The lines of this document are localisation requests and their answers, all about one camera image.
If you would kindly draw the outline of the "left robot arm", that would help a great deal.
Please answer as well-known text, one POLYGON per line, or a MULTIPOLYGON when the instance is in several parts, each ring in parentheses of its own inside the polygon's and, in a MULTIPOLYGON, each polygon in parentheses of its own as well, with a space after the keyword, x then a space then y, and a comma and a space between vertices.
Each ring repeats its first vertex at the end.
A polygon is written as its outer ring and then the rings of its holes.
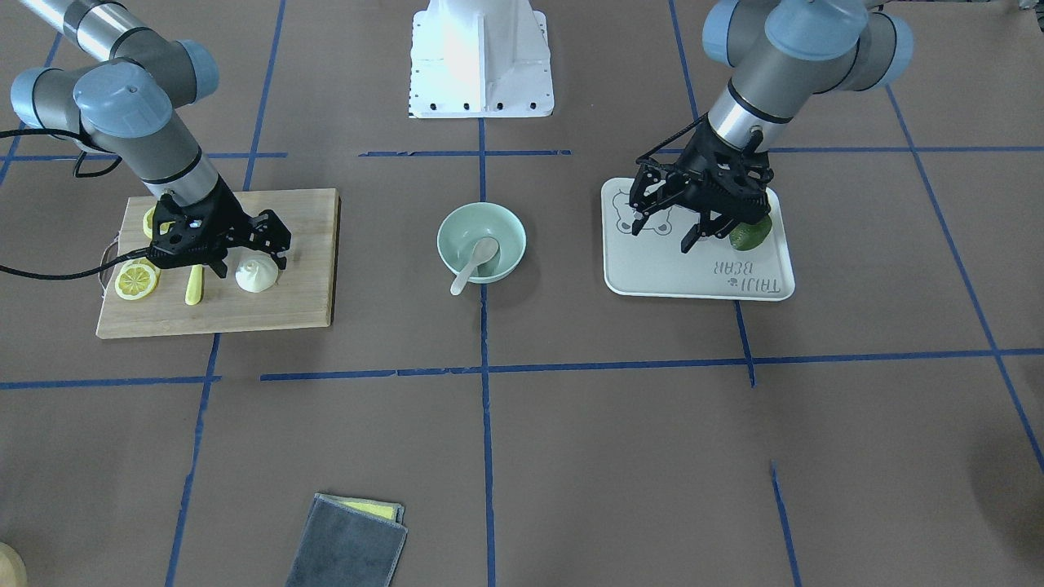
POLYGON ((679 131, 675 162, 637 159, 627 229, 679 207, 697 216, 681 241, 735 239, 772 230, 768 150, 810 97, 895 81, 914 56, 914 33, 880 1, 719 1, 702 27, 706 55, 732 75, 715 103, 679 131))

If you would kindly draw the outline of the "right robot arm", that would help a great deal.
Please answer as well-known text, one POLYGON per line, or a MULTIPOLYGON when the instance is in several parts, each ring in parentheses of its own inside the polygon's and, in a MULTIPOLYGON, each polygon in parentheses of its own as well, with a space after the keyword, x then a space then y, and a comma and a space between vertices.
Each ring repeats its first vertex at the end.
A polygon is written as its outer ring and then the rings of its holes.
POLYGON ((219 86, 201 44, 169 41, 117 1, 29 1, 26 7, 93 56, 73 71, 30 69, 11 83, 26 136, 50 136, 84 152, 111 152, 157 198, 152 241, 122 261, 162 271, 206 265, 227 275, 232 248, 258 250, 286 267, 291 234, 272 210, 251 216, 213 167, 177 108, 219 86))

